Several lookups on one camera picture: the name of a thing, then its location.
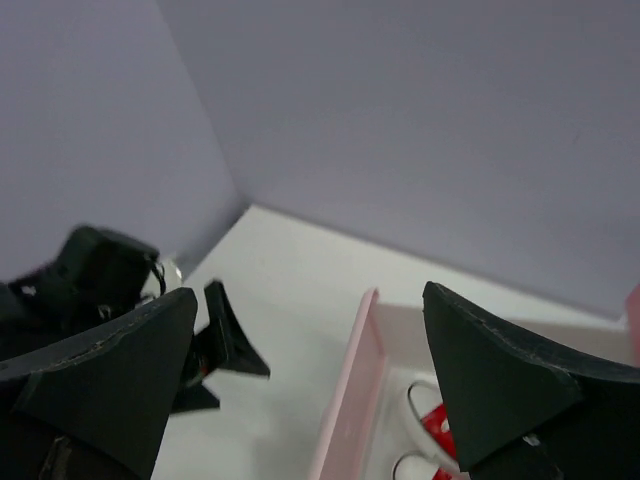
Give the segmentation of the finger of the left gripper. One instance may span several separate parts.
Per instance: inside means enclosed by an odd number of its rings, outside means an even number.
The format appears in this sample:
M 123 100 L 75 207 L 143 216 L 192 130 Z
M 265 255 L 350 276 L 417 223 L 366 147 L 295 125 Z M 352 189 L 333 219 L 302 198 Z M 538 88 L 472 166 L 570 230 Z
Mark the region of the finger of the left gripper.
M 184 414 L 204 410 L 217 410 L 219 408 L 219 398 L 202 383 L 199 383 L 181 389 L 176 393 L 171 413 Z

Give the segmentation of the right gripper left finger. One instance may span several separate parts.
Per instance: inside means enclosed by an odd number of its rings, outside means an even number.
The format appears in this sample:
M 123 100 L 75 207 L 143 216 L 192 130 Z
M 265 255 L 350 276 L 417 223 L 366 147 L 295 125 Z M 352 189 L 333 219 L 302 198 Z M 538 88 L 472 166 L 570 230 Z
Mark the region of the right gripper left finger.
M 54 343 L 3 332 L 2 478 L 150 478 L 197 308 L 179 288 Z

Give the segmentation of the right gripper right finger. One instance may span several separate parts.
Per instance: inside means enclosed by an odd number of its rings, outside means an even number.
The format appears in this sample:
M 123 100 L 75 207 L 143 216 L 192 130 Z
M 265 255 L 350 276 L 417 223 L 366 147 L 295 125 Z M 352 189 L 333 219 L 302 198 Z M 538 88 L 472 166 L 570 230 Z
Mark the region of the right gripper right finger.
M 423 292 L 460 469 L 473 479 L 636 479 L 639 370 L 510 323 L 447 287 Z

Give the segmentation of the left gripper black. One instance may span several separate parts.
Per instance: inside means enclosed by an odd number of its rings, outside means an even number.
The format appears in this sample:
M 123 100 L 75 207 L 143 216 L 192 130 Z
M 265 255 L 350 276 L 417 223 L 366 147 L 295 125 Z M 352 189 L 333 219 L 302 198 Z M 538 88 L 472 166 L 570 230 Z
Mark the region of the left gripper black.
M 115 326 L 119 317 L 166 326 L 186 339 L 186 322 L 171 313 L 195 313 L 192 291 L 184 287 L 175 268 L 158 259 L 158 251 L 136 239 L 105 228 L 76 228 L 58 256 L 44 267 L 1 286 L 1 358 L 10 360 L 49 345 L 60 346 L 103 324 Z M 166 360 L 169 345 L 151 357 L 145 349 L 122 359 L 100 358 L 97 349 L 83 352 L 85 363 L 66 358 L 58 373 L 70 382 L 123 390 L 156 367 L 161 385 L 192 390 L 208 373 L 226 370 L 269 378 L 270 367 L 245 335 L 224 284 L 212 281 L 204 289 L 209 323 L 197 334 L 201 358 L 194 347 L 186 355 L 180 380 L 173 380 L 177 364 Z

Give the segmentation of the red sneaker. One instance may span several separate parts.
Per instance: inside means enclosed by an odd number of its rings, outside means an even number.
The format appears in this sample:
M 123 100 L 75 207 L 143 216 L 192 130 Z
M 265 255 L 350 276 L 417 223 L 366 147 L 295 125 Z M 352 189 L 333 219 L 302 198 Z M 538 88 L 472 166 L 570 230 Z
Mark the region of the red sneaker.
M 401 396 L 405 428 L 418 449 L 441 465 L 458 468 L 456 447 L 438 385 L 416 380 Z
M 391 472 L 393 480 L 467 480 L 457 462 L 446 454 L 408 452 L 399 457 Z

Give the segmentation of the drawer pink front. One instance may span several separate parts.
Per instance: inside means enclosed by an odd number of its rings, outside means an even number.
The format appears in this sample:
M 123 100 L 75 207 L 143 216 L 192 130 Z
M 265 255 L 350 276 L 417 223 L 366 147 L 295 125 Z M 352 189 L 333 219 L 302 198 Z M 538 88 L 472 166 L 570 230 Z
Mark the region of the drawer pink front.
M 388 479 L 396 460 L 418 451 L 402 414 L 411 383 L 436 383 L 422 308 L 362 300 L 340 379 L 327 409 L 310 475 L 314 479 Z M 638 368 L 628 331 L 615 323 L 504 319 L 564 346 Z
M 625 302 L 625 313 L 622 318 L 628 331 L 631 348 L 636 365 L 640 363 L 640 285 L 637 285 Z

